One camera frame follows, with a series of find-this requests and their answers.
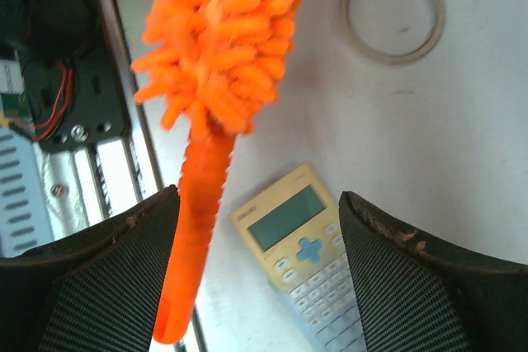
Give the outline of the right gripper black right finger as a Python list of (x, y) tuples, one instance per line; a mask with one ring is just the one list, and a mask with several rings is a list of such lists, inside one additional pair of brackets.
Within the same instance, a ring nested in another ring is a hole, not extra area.
[(465, 249), (352, 191), (339, 220), (369, 351), (525, 351), (527, 267)]

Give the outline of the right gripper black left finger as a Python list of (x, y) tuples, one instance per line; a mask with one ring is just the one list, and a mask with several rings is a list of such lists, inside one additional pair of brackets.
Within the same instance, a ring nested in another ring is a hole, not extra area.
[(147, 351), (178, 222), (176, 186), (1, 260), (3, 351)]

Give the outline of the orange microfiber duster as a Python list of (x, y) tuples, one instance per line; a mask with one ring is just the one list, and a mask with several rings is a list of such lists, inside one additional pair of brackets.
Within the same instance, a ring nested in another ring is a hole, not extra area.
[(236, 138), (278, 97), (301, 1), (154, 0), (146, 17), (143, 40), (152, 49), (131, 67), (149, 80), (134, 98), (165, 100), (164, 129), (181, 116), (190, 123), (153, 329), (159, 343), (177, 343), (191, 321)]

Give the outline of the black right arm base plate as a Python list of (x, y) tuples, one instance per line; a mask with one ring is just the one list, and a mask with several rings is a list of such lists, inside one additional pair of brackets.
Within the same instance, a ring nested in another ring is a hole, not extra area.
[(20, 64), (31, 113), (10, 125), (44, 152), (129, 133), (101, 0), (1, 0), (1, 58)]

